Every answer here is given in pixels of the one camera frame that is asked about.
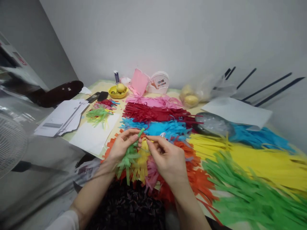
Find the white sleeve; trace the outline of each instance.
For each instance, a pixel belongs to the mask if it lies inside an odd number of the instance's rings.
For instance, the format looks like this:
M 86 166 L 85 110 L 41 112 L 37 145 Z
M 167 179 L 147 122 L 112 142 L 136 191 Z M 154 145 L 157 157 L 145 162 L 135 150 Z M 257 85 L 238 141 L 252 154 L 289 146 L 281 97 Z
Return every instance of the white sleeve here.
M 68 210 L 59 216 L 46 230 L 79 230 L 77 214 Z

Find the plastic bag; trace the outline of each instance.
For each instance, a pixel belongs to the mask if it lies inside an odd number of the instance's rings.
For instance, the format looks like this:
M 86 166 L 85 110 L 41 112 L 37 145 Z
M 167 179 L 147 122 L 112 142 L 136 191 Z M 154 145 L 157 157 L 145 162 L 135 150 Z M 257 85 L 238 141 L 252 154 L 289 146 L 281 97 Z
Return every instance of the plastic bag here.
M 78 168 L 74 170 L 74 174 L 76 176 L 75 182 L 80 185 L 84 186 L 85 183 L 90 180 L 100 166 L 100 159 L 95 158 L 92 161 L 86 161 L 82 165 L 80 165 Z
M 237 92 L 235 85 L 225 81 L 225 75 L 221 77 L 212 74 L 200 78 L 194 78 L 185 85 L 180 92 L 180 100 L 184 107 L 191 108 L 199 102 L 209 102 L 219 97 L 230 97 Z

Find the fan grille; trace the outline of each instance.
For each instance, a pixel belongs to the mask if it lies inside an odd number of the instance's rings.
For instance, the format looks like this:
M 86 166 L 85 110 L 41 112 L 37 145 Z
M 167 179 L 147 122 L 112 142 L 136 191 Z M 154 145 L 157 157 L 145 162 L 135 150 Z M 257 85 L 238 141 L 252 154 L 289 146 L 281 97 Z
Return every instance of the fan grille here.
M 28 139 L 23 128 L 0 114 L 0 178 L 11 171 L 27 150 Z

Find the person's left hand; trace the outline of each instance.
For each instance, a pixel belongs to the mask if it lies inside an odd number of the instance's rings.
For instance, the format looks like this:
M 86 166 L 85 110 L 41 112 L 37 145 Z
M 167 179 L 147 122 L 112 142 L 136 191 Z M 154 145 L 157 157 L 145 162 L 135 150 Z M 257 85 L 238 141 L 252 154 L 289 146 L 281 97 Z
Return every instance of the person's left hand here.
M 138 147 L 141 148 L 142 139 L 138 138 L 139 132 L 140 130 L 138 129 L 128 129 L 119 134 L 114 142 L 114 145 L 107 159 L 113 161 L 116 164 L 120 163 L 123 157 L 125 156 L 128 147 L 132 145 L 134 142 L 136 142 L 137 139 L 138 139 Z

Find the white container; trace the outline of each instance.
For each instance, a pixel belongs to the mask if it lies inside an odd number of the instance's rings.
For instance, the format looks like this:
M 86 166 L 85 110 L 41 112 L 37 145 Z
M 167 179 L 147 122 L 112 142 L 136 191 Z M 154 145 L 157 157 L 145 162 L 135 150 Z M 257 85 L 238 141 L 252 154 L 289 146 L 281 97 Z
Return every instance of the white container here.
M 164 71 L 155 72 L 149 80 L 148 92 L 166 94 L 169 88 L 169 76 Z

